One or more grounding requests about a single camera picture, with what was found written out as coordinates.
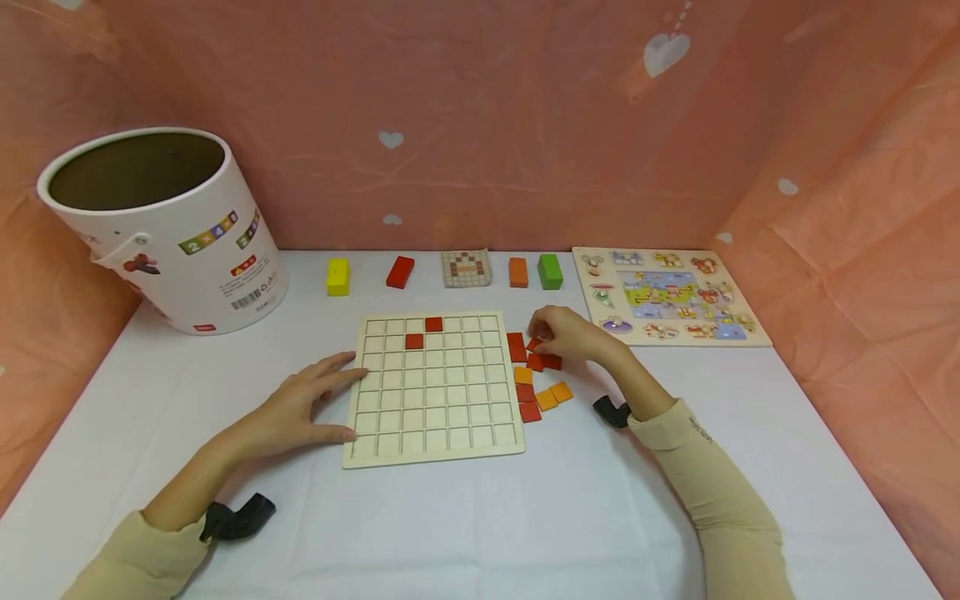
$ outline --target beige sleeve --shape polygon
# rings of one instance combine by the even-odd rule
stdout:
[[[131,513],[61,600],[170,600],[206,557],[205,521],[164,532]]]
[[[710,600],[789,600],[780,528],[727,453],[683,400],[648,421],[628,420],[657,457],[700,538]]]

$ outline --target barcode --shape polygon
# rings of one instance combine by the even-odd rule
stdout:
[[[245,297],[237,300],[236,302],[231,302],[230,306],[233,307],[233,310],[240,310],[244,306],[250,306],[256,299],[260,298],[260,290],[253,290],[251,294],[247,294]]]

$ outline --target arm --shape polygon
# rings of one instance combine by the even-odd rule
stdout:
[[[593,360],[630,404],[631,430],[656,456],[697,531],[711,600],[789,600],[780,528],[750,482],[623,343],[568,308],[537,311],[534,351]]]
[[[316,425],[318,399],[365,374],[341,371],[342,352],[288,377],[253,412],[204,444],[142,511],[125,518],[62,600],[169,600],[180,593],[209,547],[200,541],[206,509],[236,468],[307,444],[353,440],[351,429]]]

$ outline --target green wooden block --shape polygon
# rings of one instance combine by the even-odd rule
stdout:
[[[541,254],[537,263],[540,285],[544,290],[559,290],[564,285],[564,273],[560,270],[560,260],[556,254]]]

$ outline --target bucket rim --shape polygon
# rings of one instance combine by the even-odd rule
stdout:
[[[127,139],[129,137],[139,137],[143,135],[152,135],[154,133],[190,133],[197,135],[199,137],[205,137],[207,139],[212,139],[217,142],[224,151],[224,161],[220,167],[213,173],[210,177],[204,180],[203,183],[197,187],[191,188],[182,194],[178,194],[172,198],[162,200],[158,203],[147,204],[145,206],[136,206],[134,208],[121,208],[118,210],[85,210],[83,208],[74,208],[73,206],[67,206],[66,204],[61,204],[50,195],[50,182],[53,180],[54,176],[62,169],[68,162],[76,158],[77,156],[86,154],[87,152],[93,150],[94,148],[99,148],[101,146],[106,146],[109,143],[115,142],[120,139]],[[227,141],[217,135],[216,133],[206,132],[204,130],[196,130],[190,127],[143,127],[135,130],[124,130],[122,132],[108,133],[107,135],[101,135],[100,137],[95,137],[91,140],[87,140],[79,146],[74,146],[70,150],[64,152],[63,154],[57,156],[50,163],[44,167],[43,171],[40,172],[40,176],[36,180],[36,193],[43,200],[43,203],[47,206],[50,206],[53,210],[57,212],[62,212],[71,215],[81,215],[86,217],[100,216],[100,217],[109,217],[117,215],[131,215],[138,212],[146,212],[148,210],[154,210],[156,208],[161,208],[168,204],[173,204],[174,202],[183,199],[186,196],[196,194],[212,185],[216,179],[218,179],[226,170],[229,168],[230,164],[233,162],[233,152],[230,150],[229,144]]]

